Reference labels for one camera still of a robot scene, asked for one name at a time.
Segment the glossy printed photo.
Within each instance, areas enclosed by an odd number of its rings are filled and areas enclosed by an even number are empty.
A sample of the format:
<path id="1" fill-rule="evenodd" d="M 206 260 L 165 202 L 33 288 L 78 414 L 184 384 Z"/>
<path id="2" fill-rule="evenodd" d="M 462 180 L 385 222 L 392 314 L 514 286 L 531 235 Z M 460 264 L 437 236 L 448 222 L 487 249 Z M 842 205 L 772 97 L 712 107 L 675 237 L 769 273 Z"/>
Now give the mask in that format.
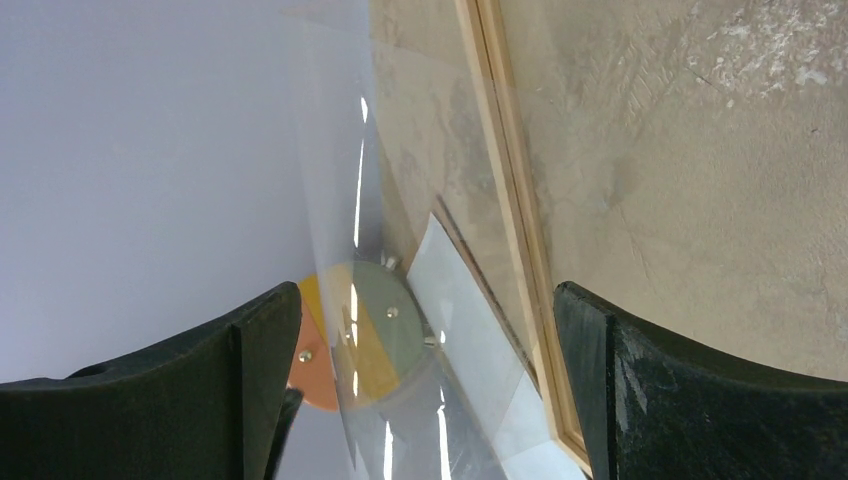
<path id="1" fill-rule="evenodd" d="M 579 479 L 549 436 L 540 393 L 433 214 L 400 273 L 435 370 L 412 407 L 344 413 L 354 479 Z"/>

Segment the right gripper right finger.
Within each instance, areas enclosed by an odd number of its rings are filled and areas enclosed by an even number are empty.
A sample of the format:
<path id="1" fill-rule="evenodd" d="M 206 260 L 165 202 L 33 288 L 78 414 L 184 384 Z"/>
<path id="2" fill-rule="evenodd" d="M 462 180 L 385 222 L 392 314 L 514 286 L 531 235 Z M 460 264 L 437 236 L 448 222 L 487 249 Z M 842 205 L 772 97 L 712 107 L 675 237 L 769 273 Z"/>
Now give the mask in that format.
<path id="1" fill-rule="evenodd" d="M 596 479 L 843 479 L 847 386 L 711 348 L 565 282 L 553 312 Z"/>

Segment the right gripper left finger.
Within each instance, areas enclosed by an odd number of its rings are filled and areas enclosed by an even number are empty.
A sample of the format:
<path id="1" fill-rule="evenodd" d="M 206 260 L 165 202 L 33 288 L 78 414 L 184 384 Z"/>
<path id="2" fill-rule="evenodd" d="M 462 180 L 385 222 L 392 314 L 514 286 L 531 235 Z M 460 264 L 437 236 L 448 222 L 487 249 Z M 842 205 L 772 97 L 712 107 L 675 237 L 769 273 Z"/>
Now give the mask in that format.
<path id="1" fill-rule="evenodd" d="M 5 479 L 272 479 L 303 395 L 298 287 L 63 379 L 1 387 Z"/>

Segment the wooden picture frame with glass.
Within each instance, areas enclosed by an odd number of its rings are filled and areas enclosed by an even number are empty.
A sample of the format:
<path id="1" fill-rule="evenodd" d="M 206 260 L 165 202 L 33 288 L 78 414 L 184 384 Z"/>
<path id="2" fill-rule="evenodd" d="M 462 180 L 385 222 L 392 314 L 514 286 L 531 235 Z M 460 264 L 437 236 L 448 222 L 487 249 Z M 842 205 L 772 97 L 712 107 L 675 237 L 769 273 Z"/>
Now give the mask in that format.
<path id="1" fill-rule="evenodd" d="M 441 195 L 533 362 L 550 438 L 588 478 L 546 344 L 551 285 L 498 3 L 297 1 L 281 15 L 317 272 L 405 273 Z"/>

